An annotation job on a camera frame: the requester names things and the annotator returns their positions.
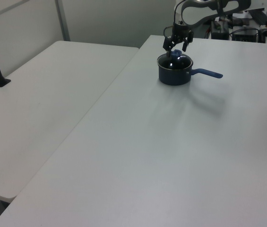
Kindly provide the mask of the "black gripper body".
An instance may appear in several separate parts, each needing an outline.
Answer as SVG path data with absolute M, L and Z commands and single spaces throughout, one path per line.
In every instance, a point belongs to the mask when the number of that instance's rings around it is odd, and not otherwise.
M 173 43 L 183 43 L 189 31 L 192 31 L 191 28 L 185 25 L 183 22 L 181 23 L 174 22 L 172 25 L 172 36 L 171 36 L 173 39 Z

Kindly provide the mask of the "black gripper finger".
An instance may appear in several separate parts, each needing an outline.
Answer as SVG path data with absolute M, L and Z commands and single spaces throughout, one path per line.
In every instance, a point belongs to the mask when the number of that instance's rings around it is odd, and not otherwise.
M 184 39 L 182 50 L 185 52 L 188 45 L 193 42 L 193 31 L 189 31 L 187 37 Z
M 164 37 L 163 48 L 166 51 L 166 56 L 170 57 L 172 48 L 174 47 L 173 39 L 171 36 Z

